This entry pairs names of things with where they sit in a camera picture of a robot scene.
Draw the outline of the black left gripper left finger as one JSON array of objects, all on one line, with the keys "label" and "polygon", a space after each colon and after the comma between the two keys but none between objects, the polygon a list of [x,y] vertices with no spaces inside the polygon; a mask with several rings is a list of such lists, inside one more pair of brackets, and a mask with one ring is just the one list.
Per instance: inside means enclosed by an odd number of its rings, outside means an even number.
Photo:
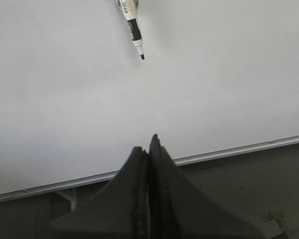
[{"label": "black left gripper left finger", "polygon": [[146,239],[148,154],[132,149],[117,175],[76,210],[48,225],[50,239]]}]

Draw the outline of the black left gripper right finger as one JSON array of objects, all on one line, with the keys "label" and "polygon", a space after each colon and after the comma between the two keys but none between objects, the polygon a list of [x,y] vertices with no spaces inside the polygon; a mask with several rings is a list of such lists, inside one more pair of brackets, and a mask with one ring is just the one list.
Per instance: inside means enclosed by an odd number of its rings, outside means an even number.
[{"label": "black left gripper right finger", "polygon": [[149,145],[152,239],[263,239],[263,233],[200,192],[173,162],[158,135]]}]

